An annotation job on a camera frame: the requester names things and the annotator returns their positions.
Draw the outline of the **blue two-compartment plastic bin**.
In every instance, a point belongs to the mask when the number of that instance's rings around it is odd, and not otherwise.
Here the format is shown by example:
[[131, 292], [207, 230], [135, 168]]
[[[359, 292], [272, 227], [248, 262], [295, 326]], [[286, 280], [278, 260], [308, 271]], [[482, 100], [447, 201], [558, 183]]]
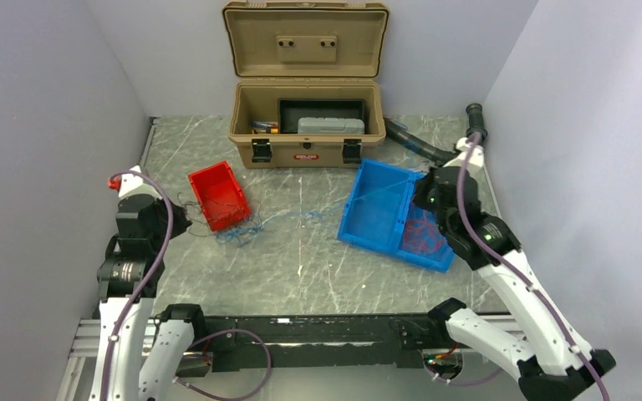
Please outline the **blue two-compartment plastic bin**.
[[453, 250], [434, 216], [412, 203], [420, 172], [365, 158], [344, 206], [337, 239], [366, 251], [445, 273]]

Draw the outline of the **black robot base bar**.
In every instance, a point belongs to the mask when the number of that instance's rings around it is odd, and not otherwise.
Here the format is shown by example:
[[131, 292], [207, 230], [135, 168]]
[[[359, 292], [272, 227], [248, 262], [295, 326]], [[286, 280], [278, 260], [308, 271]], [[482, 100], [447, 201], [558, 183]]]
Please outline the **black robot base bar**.
[[184, 374], [207, 365], [214, 373], [251, 368], [390, 365], [420, 368], [460, 345], [425, 313], [208, 316], [184, 347]]

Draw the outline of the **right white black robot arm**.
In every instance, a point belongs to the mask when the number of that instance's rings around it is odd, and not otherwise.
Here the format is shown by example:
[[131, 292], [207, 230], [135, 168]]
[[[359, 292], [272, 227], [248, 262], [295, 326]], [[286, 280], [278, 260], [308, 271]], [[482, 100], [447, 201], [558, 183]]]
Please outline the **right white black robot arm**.
[[510, 375], [527, 400], [574, 400], [616, 365], [567, 322], [535, 276], [507, 223], [482, 210], [477, 183], [466, 169], [432, 167], [415, 184], [414, 206], [430, 212], [448, 245], [501, 298], [523, 337], [500, 329], [449, 298], [429, 313], [427, 335], [438, 347], [457, 342]]

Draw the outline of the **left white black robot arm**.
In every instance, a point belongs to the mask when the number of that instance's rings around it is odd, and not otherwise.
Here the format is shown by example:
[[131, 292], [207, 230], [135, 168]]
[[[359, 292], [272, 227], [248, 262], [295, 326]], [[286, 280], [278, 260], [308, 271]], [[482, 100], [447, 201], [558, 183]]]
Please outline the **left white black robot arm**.
[[120, 199], [118, 233], [110, 239], [97, 272], [100, 335], [91, 400], [162, 400], [184, 352], [200, 348], [209, 333], [196, 304], [168, 306], [155, 324], [150, 351], [145, 333], [165, 240], [191, 225], [183, 209], [154, 195]]

